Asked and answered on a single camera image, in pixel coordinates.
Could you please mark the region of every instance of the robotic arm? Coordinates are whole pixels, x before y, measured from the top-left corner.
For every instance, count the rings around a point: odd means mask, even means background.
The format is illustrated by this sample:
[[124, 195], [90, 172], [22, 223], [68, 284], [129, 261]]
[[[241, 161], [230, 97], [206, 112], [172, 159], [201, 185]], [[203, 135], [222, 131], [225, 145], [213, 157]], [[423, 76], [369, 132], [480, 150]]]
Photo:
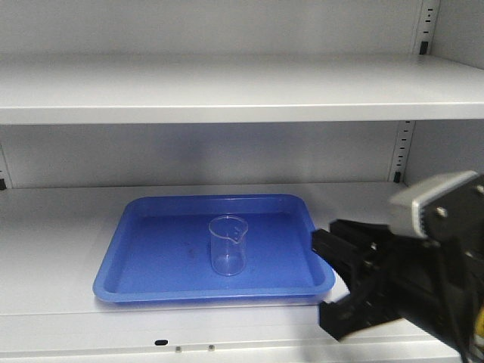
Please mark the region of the robotic arm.
[[484, 175], [438, 175], [390, 200], [389, 225], [346, 220], [312, 233], [313, 250], [350, 293], [319, 306], [319, 324], [337, 340], [406, 318], [484, 361]]

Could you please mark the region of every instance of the shelf bracket slot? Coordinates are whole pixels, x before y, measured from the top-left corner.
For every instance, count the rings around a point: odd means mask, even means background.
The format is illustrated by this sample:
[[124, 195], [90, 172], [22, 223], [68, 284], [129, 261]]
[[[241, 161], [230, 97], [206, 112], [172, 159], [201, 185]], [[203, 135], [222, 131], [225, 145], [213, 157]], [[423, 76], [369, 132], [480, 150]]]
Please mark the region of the shelf bracket slot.
[[399, 183], [403, 181], [414, 127], [415, 121], [399, 121], [395, 147], [393, 148], [392, 163], [387, 179], [389, 182]]
[[413, 54], [430, 53], [440, 0], [422, 0], [413, 41]]

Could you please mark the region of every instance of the screw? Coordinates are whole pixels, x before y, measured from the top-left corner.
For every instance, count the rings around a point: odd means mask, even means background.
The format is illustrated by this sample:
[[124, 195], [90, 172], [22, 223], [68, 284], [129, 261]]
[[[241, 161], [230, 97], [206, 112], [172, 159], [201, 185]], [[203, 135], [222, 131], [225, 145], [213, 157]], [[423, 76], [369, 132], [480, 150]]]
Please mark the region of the screw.
[[484, 195], [484, 185], [476, 185], [477, 193]]
[[437, 215], [438, 215], [440, 218], [442, 218], [442, 219], [444, 219], [444, 218], [447, 218], [447, 217], [448, 217], [448, 212], [447, 212], [447, 209], [446, 209], [446, 208], [444, 208], [443, 206], [438, 206], [438, 207], [436, 208], [436, 213], [437, 213]]

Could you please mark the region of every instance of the small hole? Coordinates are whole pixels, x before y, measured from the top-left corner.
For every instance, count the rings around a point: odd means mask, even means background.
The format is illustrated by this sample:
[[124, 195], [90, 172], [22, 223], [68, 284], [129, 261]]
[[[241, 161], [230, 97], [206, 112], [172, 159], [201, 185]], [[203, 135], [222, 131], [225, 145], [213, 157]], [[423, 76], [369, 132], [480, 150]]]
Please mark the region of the small hole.
[[168, 340], [166, 339], [160, 339], [160, 340], [154, 341], [155, 346], [165, 346], [166, 344], [168, 344]]

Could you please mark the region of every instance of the wall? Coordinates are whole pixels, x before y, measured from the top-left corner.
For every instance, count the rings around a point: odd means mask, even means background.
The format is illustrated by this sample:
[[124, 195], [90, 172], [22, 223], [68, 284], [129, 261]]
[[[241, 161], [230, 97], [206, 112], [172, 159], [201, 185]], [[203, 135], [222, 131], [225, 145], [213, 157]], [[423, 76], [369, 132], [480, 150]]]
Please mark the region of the wall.
[[14, 188], [386, 181], [397, 122], [1, 126]]
[[461, 170], [484, 173], [484, 120], [417, 121], [405, 183]]

